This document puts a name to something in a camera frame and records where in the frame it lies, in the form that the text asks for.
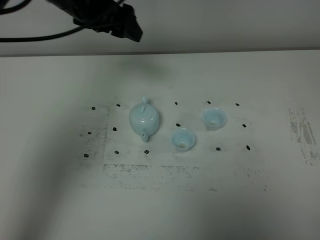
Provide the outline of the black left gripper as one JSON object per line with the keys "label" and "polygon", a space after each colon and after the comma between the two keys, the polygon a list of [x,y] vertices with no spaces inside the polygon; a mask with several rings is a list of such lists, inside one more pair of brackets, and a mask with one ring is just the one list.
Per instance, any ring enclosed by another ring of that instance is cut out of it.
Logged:
{"label": "black left gripper", "polygon": [[50,3],[72,16],[75,25],[87,25],[86,29],[97,33],[141,41],[143,31],[129,4],[117,4],[116,0],[51,0]]}

